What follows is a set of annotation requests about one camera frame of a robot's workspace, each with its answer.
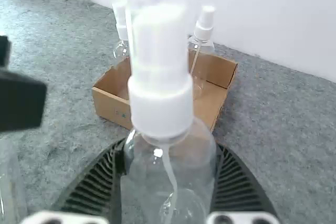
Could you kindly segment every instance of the clear glass bottle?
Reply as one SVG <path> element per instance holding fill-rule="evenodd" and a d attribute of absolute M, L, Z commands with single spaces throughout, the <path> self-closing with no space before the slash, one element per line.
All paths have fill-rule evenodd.
<path fill-rule="evenodd" d="M 144 214 L 150 224 L 164 224 L 170 206 L 175 205 L 170 223 L 204 224 L 214 189 L 215 140 L 195 118 L 185 133 L 165 143 L 133 129 L 124 146 L 127 175 L 136 184 Z M 177 193 L 165 169 L 165 155 L 170 159 Z"/>
<path fill-rule="evenodd" d="M 193 114 L 185 8 L 160 2 L 135 10 L 131 19 L 134 130 L 124 146 L 126 178 L 149 224 L 204 224 L 216 143 Z"/>
<path fill-rule="evenodd" d="M 213 6 L 203 6 L 201 15 L 196 23 L 194 35 L 188 40 L 188 48 L 195 51 L 191 68 L 194 81 L 194 100 L 202 95 L 206 82 L 210 59 L 206 54 L 214 54 L 215 46 L 211 40 L 213 31 Z"/>
<path fill-rule="evenodd" d="M 17 154 L 7 139 L 0 140 L 0 224 L 19 223 L 27 216 L 24 185 Z"/>

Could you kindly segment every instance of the open cardboard tray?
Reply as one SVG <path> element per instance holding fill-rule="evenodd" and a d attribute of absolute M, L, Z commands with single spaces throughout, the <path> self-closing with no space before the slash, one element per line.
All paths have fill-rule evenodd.
<path fill-rule="evenodd" d="M 189 52 L 189 69 L 195 51 Z M 198 55 L 194 71 L 202 66 L 202 59 L 210 57 L 207 81 L 201 97 L 194 100 L 194 114 L 213 131 L 228 89 L 234 79 L 237 63 L 214 55 Z M 96 113 L 127 129 L 132 127 L 127 81 L 131 75 L 129 58 L 111 67 L 93 86 L 92 96 Z"/>

